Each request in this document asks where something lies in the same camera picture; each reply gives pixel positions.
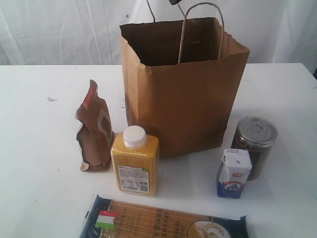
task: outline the milk carton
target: milk carton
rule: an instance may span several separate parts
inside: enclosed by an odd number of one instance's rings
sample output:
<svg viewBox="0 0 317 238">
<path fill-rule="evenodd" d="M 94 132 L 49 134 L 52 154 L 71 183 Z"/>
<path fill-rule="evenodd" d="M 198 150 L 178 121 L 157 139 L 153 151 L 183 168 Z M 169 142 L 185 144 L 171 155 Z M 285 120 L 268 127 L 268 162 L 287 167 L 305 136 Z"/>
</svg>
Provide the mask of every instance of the milk carton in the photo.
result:
<svg viewBox="0 0 317 238">
<path fill-rule="evenodd" d="M 247 150 L 225 149 L 217 174 L 218 196 L 240 198 L 251 169 Z"/>
</svg>

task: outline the nutrition label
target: nutrition label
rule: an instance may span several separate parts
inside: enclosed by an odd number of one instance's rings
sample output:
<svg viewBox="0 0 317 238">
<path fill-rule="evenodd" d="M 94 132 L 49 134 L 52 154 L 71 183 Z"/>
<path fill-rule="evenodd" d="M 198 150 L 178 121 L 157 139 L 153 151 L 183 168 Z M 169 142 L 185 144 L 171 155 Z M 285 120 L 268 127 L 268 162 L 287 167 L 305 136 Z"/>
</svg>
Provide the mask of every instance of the nutrition label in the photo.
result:
<svg viewBox="0 0 317 238">
<path fill-rule="evenodd" d="M 149 191 L 149 171 L 141 168 L 118 166 L 121 188 L 138 191 Z"/>
</svg>

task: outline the clear jar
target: clear jar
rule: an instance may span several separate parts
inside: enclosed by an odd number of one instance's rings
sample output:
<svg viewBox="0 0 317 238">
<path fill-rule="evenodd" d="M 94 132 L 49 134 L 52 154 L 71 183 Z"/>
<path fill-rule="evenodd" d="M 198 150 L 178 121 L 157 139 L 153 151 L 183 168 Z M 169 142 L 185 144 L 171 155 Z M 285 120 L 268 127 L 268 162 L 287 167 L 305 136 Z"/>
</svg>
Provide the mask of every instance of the clear jar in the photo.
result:
<svg viewBox="0 0 317 238">
<path fill-rule="evenodd" d="M 113 169 L 121 191 L 153 196 L 156 192 L 159 140 L 137 125 L 117 135 L 111 149 Z"/>
<path fill-rule="evenodd" d="M 248 180 L 260 176 L 276 138 L 276 127 L 264 118 L 245 117 L 239 120 L 231 148 L 249 151 L 252 169 Z"/>
</svg>

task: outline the italian flag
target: italian flag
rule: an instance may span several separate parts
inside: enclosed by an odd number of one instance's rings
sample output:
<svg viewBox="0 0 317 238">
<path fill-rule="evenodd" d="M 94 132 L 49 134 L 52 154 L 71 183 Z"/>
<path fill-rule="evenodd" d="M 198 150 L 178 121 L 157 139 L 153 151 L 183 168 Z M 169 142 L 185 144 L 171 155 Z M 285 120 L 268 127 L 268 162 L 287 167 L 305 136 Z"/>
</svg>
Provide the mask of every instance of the italian flag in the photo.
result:
<svg viewBox="0 0 317 238">
<path fill-rule="evenodd" d="M 96 227 L 114 230 L 113 220 L 117 215 L 117 212 L 100 211 L 96 222 Z"/>
</svg>

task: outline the white curtain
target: white curtain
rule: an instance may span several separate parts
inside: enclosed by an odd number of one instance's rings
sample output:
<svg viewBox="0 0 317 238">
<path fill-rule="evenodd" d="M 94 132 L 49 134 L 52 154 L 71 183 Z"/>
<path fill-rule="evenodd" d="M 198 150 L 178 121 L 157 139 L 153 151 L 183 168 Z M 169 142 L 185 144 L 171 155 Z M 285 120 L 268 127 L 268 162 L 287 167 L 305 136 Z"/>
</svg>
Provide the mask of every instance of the white curtain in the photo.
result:
<svg viewBox="0 0 317 238">
<path fill-rule="evenodd" d="M 205 0 L 183 0 L 187 10 Z M 316 0 L 213 0 L 249 62 L 317 67 Z M 180 20 L 168 0 L 150 0 L 157 21 Z M 192 17 L 219 17 L 199 6 Z M 119 25 L 151 22 L 146 0 L 0 0 L 0 64 L 121 64 Z"/>
</svg>

